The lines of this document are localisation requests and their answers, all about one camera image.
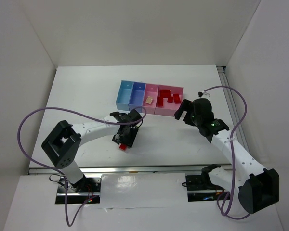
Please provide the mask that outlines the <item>red long lego brick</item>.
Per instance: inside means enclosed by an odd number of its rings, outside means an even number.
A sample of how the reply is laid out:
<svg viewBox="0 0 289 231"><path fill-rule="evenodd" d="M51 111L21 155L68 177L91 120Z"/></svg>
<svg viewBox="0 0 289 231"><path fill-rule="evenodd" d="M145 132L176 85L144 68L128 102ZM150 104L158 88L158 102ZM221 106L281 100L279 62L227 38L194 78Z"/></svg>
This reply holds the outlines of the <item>red long lego brick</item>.
<svg viewBox="0 0 289 231"><path fill-rule="evenodd" d="M126 151L126 150L128 150L128 146L125 144L120 144L119 149L122 151Z"/></svg>

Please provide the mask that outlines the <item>red rounded lego brick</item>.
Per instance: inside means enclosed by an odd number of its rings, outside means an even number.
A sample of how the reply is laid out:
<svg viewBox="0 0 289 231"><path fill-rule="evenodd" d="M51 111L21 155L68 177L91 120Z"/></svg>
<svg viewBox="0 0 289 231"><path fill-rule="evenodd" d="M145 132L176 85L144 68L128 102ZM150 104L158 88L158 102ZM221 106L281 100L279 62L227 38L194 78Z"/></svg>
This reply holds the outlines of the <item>red rounded lego brick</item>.
<svg viewBox="0 0 289 231"><path fill-rule="evenodd" d="M171 91L169 89L161 89L159 91L159 97L169 98L169 97L171 97Z"/></svg>

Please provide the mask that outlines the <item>small red lego brick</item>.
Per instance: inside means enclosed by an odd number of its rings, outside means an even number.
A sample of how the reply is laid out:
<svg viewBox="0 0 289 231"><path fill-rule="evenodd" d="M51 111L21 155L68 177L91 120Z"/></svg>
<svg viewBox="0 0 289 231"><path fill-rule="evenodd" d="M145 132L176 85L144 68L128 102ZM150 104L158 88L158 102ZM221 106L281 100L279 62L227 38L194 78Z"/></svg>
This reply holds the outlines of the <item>small red lego brick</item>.
<svg viewBox="0 0 289 231"><path fill-rule="evenodd" d="M156 107L163 108L164 107L164 99L162 97L157 97Z"/></svg>

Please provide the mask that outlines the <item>white lego brick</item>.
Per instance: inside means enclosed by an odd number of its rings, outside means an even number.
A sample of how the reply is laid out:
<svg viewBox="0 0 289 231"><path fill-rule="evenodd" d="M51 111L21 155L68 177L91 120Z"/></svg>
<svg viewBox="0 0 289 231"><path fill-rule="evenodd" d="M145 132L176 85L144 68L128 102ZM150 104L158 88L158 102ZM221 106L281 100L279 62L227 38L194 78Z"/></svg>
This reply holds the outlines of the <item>white lego brick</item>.
<svg viewBox="0 0 289 231"><path fill-rule="evenodd" d="M151 105L153 103L153 100L154 100L153 97L148 96L147 99L145 100L145 103Z"/></svg>

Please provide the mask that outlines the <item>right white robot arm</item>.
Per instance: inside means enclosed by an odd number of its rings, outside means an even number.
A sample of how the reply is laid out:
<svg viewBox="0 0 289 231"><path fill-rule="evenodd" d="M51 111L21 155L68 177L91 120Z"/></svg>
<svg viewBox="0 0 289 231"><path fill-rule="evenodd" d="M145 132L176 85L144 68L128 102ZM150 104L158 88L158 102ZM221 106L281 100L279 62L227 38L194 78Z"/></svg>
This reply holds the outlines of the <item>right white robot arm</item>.
<svg viewBox="0 0 289 231"><path fill-rule="evenodd" d="M197 127L200 134L230 161L234 170L231 174L218 164L204 167L201 181L205 186L216 185L237 194L240 204L249 214L279 201L279 174L274 169L266 169L249 154L232 136L229 127L214 117L208 99L183 99L174 118L180 119L183 112L186 112L183 121Z"/></svg>

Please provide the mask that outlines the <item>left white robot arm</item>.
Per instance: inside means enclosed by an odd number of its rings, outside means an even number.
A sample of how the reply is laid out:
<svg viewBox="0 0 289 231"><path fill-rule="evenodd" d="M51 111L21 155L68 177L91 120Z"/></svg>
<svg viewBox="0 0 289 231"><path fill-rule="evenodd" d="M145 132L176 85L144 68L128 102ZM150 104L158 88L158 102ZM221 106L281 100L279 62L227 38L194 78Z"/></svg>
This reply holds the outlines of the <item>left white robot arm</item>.
<svg viewBox="0 0 289 231"><path fill-rule="evenodd" d="M41 147L75 191L93 189L94 182L85 177L75 161L79 147L95 139L112 136L112 141L125 151L134 143L140 119L140 113L133 109L127 114L112 112L101 122L71 125L63 120L53 128Z"/></svg>

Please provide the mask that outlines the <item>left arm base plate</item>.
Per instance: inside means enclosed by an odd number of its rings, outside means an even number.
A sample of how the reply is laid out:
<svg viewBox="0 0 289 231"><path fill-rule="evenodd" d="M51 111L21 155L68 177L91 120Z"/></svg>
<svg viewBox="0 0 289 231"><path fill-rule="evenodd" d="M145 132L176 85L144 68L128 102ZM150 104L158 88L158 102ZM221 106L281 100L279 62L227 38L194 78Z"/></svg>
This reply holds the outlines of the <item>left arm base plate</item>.
<svg viewBox="0 0 289 231"><path fill-rule="evenodd" d="M67 204L82 204L85 200L90 199L88 204L99 204L100 203L100 191L102 176L92 175L87 176L90 181L90 185L84 186L81 190L76 190L70 183L68 183L67 191ZM53 180L50 176L50 181L58 184L55 204L63 205L65 203L65 185L63 177L57 180Z"/></svg>

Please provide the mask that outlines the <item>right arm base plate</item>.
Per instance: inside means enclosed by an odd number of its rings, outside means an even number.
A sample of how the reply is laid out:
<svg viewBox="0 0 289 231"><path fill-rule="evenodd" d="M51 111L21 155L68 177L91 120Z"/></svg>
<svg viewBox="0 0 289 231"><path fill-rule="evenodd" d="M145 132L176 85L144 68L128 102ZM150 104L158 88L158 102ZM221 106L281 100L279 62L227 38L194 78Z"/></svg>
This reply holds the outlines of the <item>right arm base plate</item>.
<svg viewBox="0 0 289 231"><path fill-rule="evenodd" d="M216 201L219 197L223 200L227 193L220 186L203 183L200 175L186 175L182 186L187 190L188 202Z"/></svg>

